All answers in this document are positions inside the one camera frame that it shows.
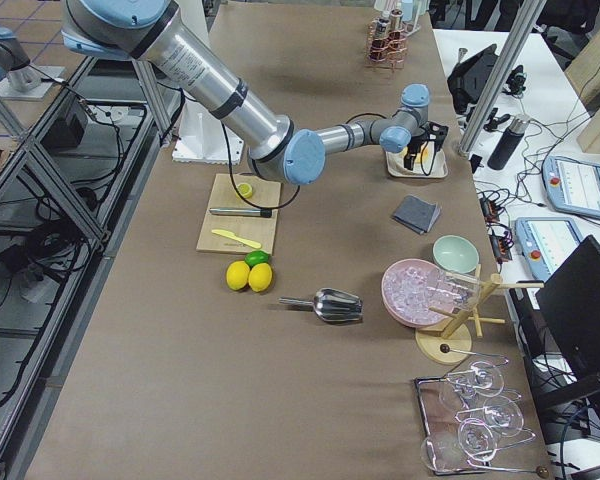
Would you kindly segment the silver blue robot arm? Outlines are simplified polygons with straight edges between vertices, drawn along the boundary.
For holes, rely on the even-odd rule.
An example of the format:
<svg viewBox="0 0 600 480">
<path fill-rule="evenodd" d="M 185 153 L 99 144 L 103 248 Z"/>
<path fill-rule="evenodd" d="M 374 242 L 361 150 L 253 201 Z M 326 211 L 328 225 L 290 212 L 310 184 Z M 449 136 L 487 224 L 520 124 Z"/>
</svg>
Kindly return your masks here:
<svg viewBox="0 0 600 480">
<path fill-rule="evenodd" d="M 184 24 L 175 1 L 66 1 L 63 21 L 64 44 L 76 53 L 157 67 L 245 142 L 249 167 L 263 180 L 307 185 L 321 175 L 329 154 L 368 145 L 398 154 L 431 125 L 429 90 L 411 84 L 389 118 L 296 129 Z"/>
</svg>

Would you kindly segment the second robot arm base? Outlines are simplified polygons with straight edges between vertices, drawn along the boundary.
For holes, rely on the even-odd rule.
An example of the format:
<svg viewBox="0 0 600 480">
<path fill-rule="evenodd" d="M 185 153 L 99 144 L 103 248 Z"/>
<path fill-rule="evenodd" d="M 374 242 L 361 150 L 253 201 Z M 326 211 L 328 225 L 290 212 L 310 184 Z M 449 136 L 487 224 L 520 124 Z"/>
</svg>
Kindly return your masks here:
<svg viewBox="0 0 600 480">
<path fill-rule="evenodd" d="M 0 96 L 9 100 L 41 100 L 61 67 L 37 67 L 15 33 L 0 27 Z"/>
</svg>

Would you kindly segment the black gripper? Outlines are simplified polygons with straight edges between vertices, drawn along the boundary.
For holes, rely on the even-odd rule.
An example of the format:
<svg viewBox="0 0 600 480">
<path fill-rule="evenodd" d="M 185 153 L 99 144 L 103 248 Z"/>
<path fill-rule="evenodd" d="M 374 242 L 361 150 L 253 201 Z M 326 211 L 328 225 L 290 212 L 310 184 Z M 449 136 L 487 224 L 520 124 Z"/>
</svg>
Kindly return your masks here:
<svg viewBox="0 0 600 480">
<path fill-rule="evenodd" d="M 413 171 L 414 166 L 421 160 L 424 146 L 432 145 L 435 150 L 441 150 L 448 135 L 448 127 L 433 121 L 426 122 L 421 132 L 411 139 L 409 145 L 403 150 L 403 167 Z"/>
</svg>

